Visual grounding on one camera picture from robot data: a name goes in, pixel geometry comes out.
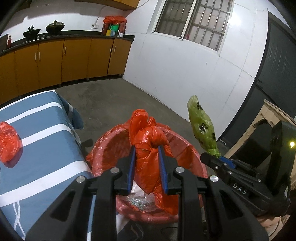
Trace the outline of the person's right hand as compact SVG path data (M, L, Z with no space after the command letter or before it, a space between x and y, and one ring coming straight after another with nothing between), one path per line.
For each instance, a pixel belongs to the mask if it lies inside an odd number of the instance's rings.
M268 234L269 240L272 240L276 235L282 230L283 226L286 224L290 218L289 214L280 217L274 216L260 216L256 219L265 228Z

